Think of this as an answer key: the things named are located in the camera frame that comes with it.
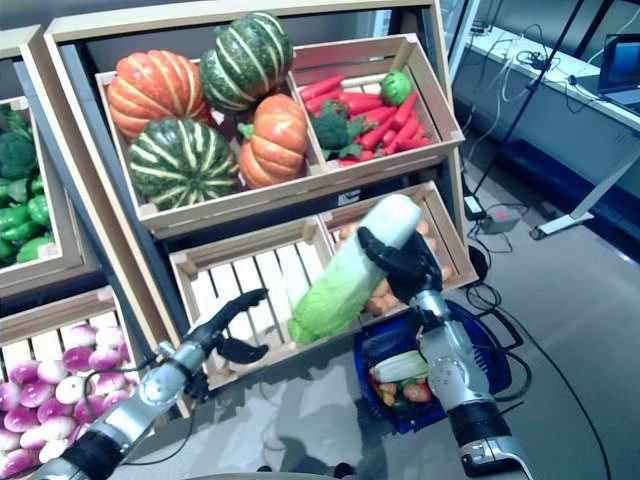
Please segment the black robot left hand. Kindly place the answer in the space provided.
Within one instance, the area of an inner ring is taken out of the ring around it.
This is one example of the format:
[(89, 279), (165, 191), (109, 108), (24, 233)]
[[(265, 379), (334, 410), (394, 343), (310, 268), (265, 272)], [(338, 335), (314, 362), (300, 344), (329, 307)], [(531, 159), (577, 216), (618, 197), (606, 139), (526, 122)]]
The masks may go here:
[(237, 364), (247, 365), (261, 360), (269, 351), (269, 346), (252, 346), (233, 336), (225, 337), (224, 330), (240, 313), (257, 306), (267, 296), (265, 288), (254, 289), (228, 301), (210, 320), (194, 327), (184, 338), (199, 345), (205, 357), (213, 350), (224, 359)]

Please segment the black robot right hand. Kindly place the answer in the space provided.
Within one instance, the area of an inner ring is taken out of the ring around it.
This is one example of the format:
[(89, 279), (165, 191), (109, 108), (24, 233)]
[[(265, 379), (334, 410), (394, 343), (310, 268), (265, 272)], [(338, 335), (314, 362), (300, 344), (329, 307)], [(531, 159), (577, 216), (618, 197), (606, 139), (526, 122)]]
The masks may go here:
[(418, 231), (414, 231), (401, 248), (384, 244), (366, 227), (359, 227), (356, 236), (366, 257), (386, 274), (396, 298), (436, 315), (444, 312), (441, 267)]

